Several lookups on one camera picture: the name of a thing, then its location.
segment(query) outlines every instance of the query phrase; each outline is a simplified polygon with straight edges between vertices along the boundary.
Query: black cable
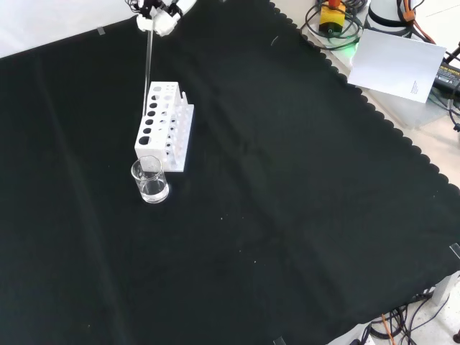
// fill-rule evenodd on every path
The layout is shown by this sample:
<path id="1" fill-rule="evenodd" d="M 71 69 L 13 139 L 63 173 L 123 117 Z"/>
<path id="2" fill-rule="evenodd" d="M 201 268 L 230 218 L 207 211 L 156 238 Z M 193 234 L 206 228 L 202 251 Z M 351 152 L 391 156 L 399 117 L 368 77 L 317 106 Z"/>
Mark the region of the black cable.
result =
<path id="1" fill-rule="evenodd" d="M 413 325 L 413 322 L 414 322 L 414 320 L 415 320 L 415 316 L 417 315 L 418 311 L 423 307 L 423 305 L 424 305 L 425 303 L 428 302 L 428 300 L 425 300 L 423 303 L 421 303 L 421 304 L 418 306 L 417 310 L 416 310 L 416 311 L 414 312 L 414 314 L 412 315 L 412 318 L 411 318 L 411 320 L 410 320 L 410 325 L 409 325 L 408 332 L 402 337 L 402 339 L 401 339 L 401 344 L 403 343 L 404 338 L 407 336 L 407 337 L 408 337 L 408 344 L 410 345 L 410 344 L 412 343 L 412 344 L 416 345 L 415 342 L 414 342 L 414 340 L 411 339 L 411 337 L 410 337 L 411 334 L 412 334 L 412 332 L 414 332 L 416 329 L 419 329 L 421 326 L 426 325 L 428 322 L 434 320 L 435 317 L 438 316 L 438 314 L 443 310 L 444 306 L 445 306 L 445 305 L 447 304 L 447 302 L 449 301 L 449 298 L 450 298 L 450 295 L 447 297 L 446 302 L 443 303 L 443 305 L 438 309 L 438 311 L 436 311 L 436 313 L 435 313 L 428 321 L 425 321 L 424 323 L 422 323 L 422 324 L 418 325 L 417 327 L 415 327 L 414 329 L 412 329 L 412 325 Z"/>
<path id="2" fill-rule="evenodd" d="M 425 0 L 422 0 L 418 5 L 416 5 L 412 10 L 415 10 L 417 7 L 419 7 L 421 4 L 423 4 Z"/>
<path id="3" fill-rule="evenodd" d="M 438 100 L 438 102 L 441 103 L 442 105 L 436 103 L 436 102 L 433 101 L 431 98 L 428 98 L 430 101 L 432 101 L 432 102 L 433 102 L 435 105 L 437 105 L 439 108 L 442 108 L 442 109 L 447 110 L 447 111 L 449 110 L 447 104 L 444 103 L 443 100 L 441 99 L 441 97 L 439 97 L 435 92 L 433 92 L 433 90 L 430 92 L 430 94 L 433 95 L 433 96 Z M 454 106 L 455 106 L 457 109 L 459 109 L 458 104 L 457 104 L 456 102 L 454 102 Z M 452 113 L 455 114 L 455 115 L 457 115 L 457 116 L 460 116 L 460 113 L 458 113 L 458 112 L 456 112 L 456 111 L 454 111 L 454 110 L 452 110 Z"/>
<path id="4" fill-rule="evenodd" d="M 451 117 L 452 122 L 454 123 L 454 131 L 460 132 L 460 124 L 456 123 L 454 120 L 454 116 L 452 114 L 456 114 L 456 112 L 452 109 L 452 106 L 454 104 L 454 99 L 457 91 L 459 90 L 460 83 L 457 84 L 455 89 L 452 91 L 452 95 L 450 99 L 447 101 L 447 107 L 448 107 L 448 115 Z"/>
<path id="5" fill-rule="evenodd" d="M 451 53 L 449 53 L 449 52 L 446 52 L 446 54 L 447 54 L 448 56 L 450 56 L 451 58 L 460 61 L 460 57 L 455 56 L 454 54 L 451 54 Z"/>
<path id="6" fill-rule="evenodd" d="M 132 12 L 139 13 L 139 6 L 137 5 L 137 0 L 124 0 L 126 5 L 129 6 Z"/>
<path id="7" fill-rule="evenodd" d="M 393 318 L 396 321 L 397 321 L 397 318 L 399 318 L 399 322 L 397 321 L 397 324 L 399 326 L 395 329 L 395 331 L 393 331 L 392 329 L 390 330 L 391 336 L 393 338 L 395 338 L 401 332 L 405 332 L 405 329 L 402 326 L 405 327 L 405 324 L 406 324 L 406 319 L 408 317 L 408 306 L 409 306 L 409 304 L 417 303 L 417 302 L 420 302 L 421 300 L 427 301 L 431 297 L 433 297 L 433 293 L 429 292 L 429 289 L 428 289 L 427 293 L 417 294 L 414 297 L 412 297 L 410 299 L 410 301 L 408 303 L 406 303 L 404 306 L 399 307 L 399 308 L 395 308 L 395 309 L 390 311 L 390 314 L 389 314 L 388 318 L 385 318 L 385 321 L 390 321 L 390 323 L 391 323 Z M 382 320 L 371 322 L 370 333 L 371 333 L 371 335 L 375 336 L 376 338 L 388 340 L 388 339 L 390 339 L 390 336 L 387 333 L 380 333 L 376 329 L 372 328 L 373 324 L 382 323 L 382 322 L 383 322 Z"/>
<path id="8" fill-rule="evenodd" d="M 414 332 L 414 330 L 416 330 L 417 328 L 420 328 L 421 326 L 424 326 L 424 325 L 426 325 L 428 322 L 434 320 L 434 318 L 435 318 L 436 316 L 438 316 L 438 314 L 442 311 L 442 309 L 444 308 L 444 306 L 447 304 L 447 301 L 449 300 L 450 297 L 451 297 L 450 295 L 447 297 L 446 302 L 443 303 L 443 305 L 438 309 L 438 311 L 436 311 L 436 314 L 434 314 L 434 316 L 433 316 L 432 318 L 430 318 L 428 321 L 425 321 L 425 322 L 422 323 L 421 325 L 418 325 L 417 327 L 415 327 L 415 328 L 412 330 L 412 332 Z"/>
<path id="9" fill-rule="evenodd" d="M 361 345 L 364 345 L 367 341 L 367 339 L 369 338 L 369 335 L 370 335 L 370 328 L 371 328 L 371 325 L 368 325 L 368 327 L 366 327 L 364 329 L 364 332 L 362 334 L 362 337 L 361 337 Z"/>
<path id="10" fill-rule="evenodd" d="M 321 0 L 321 2 L 319 2 L 319 0 L 317 0 L 316 4 L 307 11 L 307 14 L 305 15 L 305 23 L 300 28 L 300 36 L 309 45 L 322 49 L 322 50 L 339 50 L 339 49 L 343 49 L 345 47 L 349 47 L 351 45 L 355 45 L 356 43 L 358 43 L 359 38 L 360 38 L 359 32 L 362 32 L 364 30 L 364 27 L 361 21 L 359 20 L 359 18 L 357 17 L 357 13 L 358 11 L 361 11 L 361 9 L 363 8 L 363 5 L 362 5 L 363 1 L 362 0 L 343 1 L 342 4 L 345 6 L 345 11 L 343 11 L 342 9 L 336 8 L 336 7 L 329 6 L 328 4 L 324 4 L 325 1 L 326 0 Z M 321 12 L 321 9 L 323 7 L 327 7 L 329 9 L 333 9 L 334 11 L 341 12 L 342 14 L 344 14 L 345 20 L 347 20 L 350 24 L 341 33 L 338 33 L 338 34 L 324 34 L 322 32 L 314 30 L 314 28 L 311 27 L 310 22 L 312 18 L 314 18 L 314 16 L 316 16 L 317 14 Z M 310 13 L 313 10 L 316 10 L 316 11 L 309 17 Z M 319 45 L 315 45 L 314 43 L 310 42 L 308 38 L 304 34 L 302 34 L 302 30 L 305 27 L 307 27 L 310 30 L 310 32 L 320 37 L 325 37 L 327 39 L 336 38 L 339 40 L 351 40 L 351 42 L 347 42 L 342 45 L 337 45 L 335 47 L 321 47 Z M 352 27 L 354 31 L 351 34 L 345 35 L 345 33 L 348 32 Z"/>

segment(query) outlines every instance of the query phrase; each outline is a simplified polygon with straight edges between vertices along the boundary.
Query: white paper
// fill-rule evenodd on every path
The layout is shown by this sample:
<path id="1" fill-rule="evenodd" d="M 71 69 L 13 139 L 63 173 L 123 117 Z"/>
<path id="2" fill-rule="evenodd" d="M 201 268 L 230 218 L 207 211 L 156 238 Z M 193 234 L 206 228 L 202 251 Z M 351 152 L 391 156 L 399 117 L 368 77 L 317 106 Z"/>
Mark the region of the white paper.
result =
<path id="1" fill-rule="evenodd" d="M 425 103 L 446 48 L 365 30 L 348 82 Z"/>

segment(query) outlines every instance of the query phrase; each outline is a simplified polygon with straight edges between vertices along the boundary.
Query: white test tube rack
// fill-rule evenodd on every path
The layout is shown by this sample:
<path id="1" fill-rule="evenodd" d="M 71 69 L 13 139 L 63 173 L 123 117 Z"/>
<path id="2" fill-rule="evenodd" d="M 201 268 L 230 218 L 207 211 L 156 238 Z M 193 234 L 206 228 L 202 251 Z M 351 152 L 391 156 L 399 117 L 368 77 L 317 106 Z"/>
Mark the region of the white test tube rack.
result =
<path id="1" fill-rule="evenodd" d="M 193 110 L 177 82 L 152 82 L 134 146 L 137 157 L 155 156 L 164 171 L 183 172 Z"/>

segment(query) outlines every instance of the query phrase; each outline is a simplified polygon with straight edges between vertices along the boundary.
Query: white robotic arm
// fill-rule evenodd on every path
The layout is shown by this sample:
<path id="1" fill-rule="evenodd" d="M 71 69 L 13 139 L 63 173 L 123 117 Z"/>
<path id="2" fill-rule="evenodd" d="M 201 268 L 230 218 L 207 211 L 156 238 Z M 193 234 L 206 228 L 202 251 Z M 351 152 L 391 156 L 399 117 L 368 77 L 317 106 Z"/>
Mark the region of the white robotic arm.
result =
<path id="1" fill-rule="evenodd" d="M 195 3 L 196 0 L 138 0 L 133 4 L 139 10 L 137 26 L 159 36 L 168 35 Z"/>

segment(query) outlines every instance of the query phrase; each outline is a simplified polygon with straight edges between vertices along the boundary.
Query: yellow device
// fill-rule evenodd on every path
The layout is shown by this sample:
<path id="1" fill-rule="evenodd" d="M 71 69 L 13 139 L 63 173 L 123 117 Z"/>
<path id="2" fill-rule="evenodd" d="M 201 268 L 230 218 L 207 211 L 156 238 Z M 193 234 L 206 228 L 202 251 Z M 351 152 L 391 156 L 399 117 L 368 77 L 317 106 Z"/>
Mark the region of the yellow device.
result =
<path id="1" fill-rule="evenodd" d="M 324 4 L 334 6 L 334 2 L 337 1 L 327 1 Z M 338 6 L 334 6 L 338 9 L 341 9 L 345 12 L 346 7 L 341 2 Z M 329 9 L 328 7 L 321 7 L 321 17 L 319 20 L 319 32 L 324 34 L 340 34 L 344 28 L 345 22 L 345 13 L 336 11 L 335 9 Z"/>

